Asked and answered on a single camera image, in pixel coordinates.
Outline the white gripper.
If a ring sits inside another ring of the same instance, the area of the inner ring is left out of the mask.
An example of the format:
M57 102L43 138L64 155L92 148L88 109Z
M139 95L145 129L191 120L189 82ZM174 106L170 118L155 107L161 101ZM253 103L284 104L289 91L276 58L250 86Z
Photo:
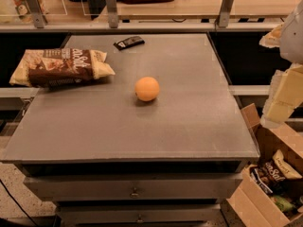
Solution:
M294 62L285 72L274 73L269 96L262 110L260 124L267 129L278 128L303 103L303 0L279 25L264 35L259 44L279 47L280 56Z

